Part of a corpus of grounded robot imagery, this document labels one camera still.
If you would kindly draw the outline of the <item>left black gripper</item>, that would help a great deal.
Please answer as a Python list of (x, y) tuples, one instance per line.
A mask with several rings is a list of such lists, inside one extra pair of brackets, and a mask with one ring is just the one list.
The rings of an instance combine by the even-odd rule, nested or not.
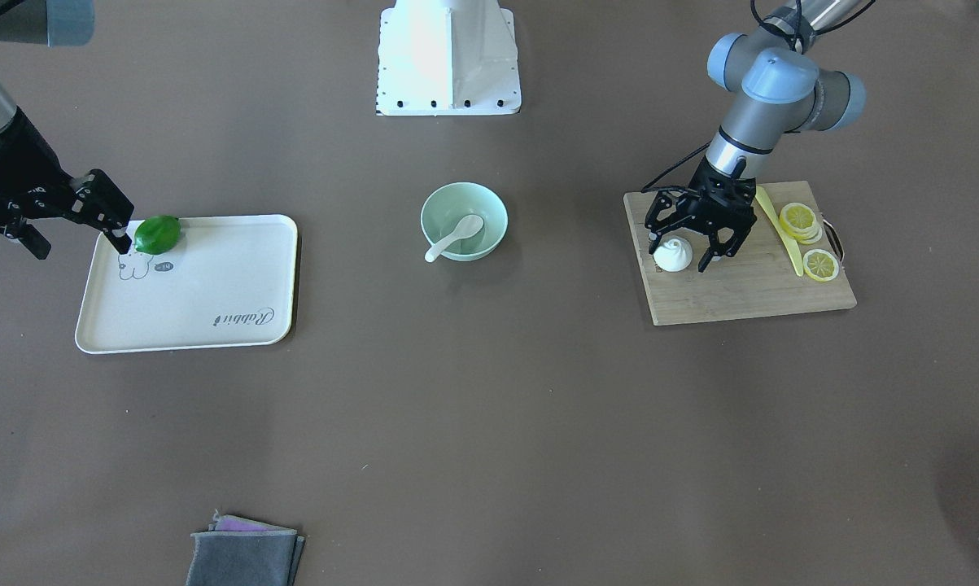
[[(645, 216), (649, 255), (659, 248), (664, 234), (687, 229), (704, 234), (709, 240), (709, 247), (698, 262), (698, 272), (705, 272), (715, 257), (735, 256), (757, 221), (753, 208), (756, 182), (742, 177), (746, 167), (746, 157), (739, 156), (732, 173), (726, 175), (714, 169), (709, 160), (702, 160), (688, 188), (645, 188), (646, 193), (655, 195)], [(719, 240), (721, 230), (731, 231), (727, 241)]]

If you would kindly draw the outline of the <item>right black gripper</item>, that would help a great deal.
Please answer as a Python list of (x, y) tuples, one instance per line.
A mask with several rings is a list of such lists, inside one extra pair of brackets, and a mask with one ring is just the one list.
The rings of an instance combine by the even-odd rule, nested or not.
[(24, 111), (0, 131), (0, 233), (13, 224), (13, 240), (37, 260), (49, 256), (51, 244), (25, 220), (61, 216), (101, 231), (120, 255), (128, 255), (133, 212), (134, 203), (103, 170), (84, 177), (64, 172)]

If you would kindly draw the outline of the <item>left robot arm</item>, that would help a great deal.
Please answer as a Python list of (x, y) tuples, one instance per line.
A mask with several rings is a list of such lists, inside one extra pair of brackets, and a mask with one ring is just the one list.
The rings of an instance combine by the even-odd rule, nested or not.
[(868, 100), (863, 81), (820, 69), (806, 53), (869, 7), (868, 1), (787, 1), (757, 16), (752, 33), (717, 41), (707, 72), (734, 93), (734, 103), (712, 140), (698, 149), (701, 162), (689, 185), (651, 181), (645, 187), (655, 194), (645, 216), (649, 253), (671, 231), (691, 230), (709, 240), (700, 271), (716, 257), (736, 255), (756, 222), (758, 175), (780, 137), (841, 129), (861, 116)]

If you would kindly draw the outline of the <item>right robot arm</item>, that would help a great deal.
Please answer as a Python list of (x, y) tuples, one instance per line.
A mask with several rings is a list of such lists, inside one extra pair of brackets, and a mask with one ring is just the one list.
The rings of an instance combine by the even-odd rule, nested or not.
[[(94, 36), (91, 1), (0, 1), (0, 42), (83, 46)], [(51, 245), (36, 219), (63, 218), (101, 231), (121, 255), (134, 204), (102, 170), (64, 171), (56, 152), (0, 82), (0, 236), (44, 260)]]

